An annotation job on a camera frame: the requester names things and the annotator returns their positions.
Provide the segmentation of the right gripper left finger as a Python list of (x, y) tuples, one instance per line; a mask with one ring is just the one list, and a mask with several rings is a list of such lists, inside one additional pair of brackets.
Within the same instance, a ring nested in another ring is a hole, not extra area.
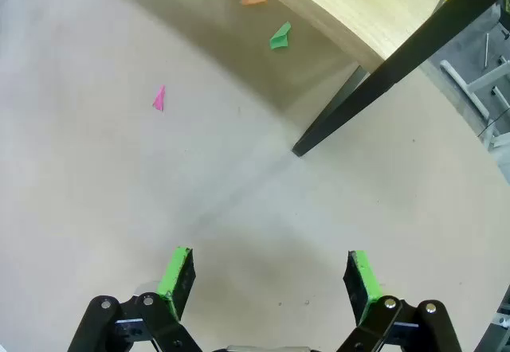
[(129, 351), (137, 342), (150, 342), (157, 351), (198, 351), (181, 324), (195, 276), (192, 249), (176, 248), (156, 291), (124, 303), (108, 295), (93, 298), (69, 350)]

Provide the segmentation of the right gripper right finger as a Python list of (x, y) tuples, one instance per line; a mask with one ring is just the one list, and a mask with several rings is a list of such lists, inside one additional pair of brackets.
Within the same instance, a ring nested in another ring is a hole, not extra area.
[(434, 299), (416, 307), (393, 295), (385, 295), (364, 251), (350, 251), (343, 275), (355, 329), (340, 351), (380, 351), (385, 345), (402, 351), (460, 351), (445, 305)]

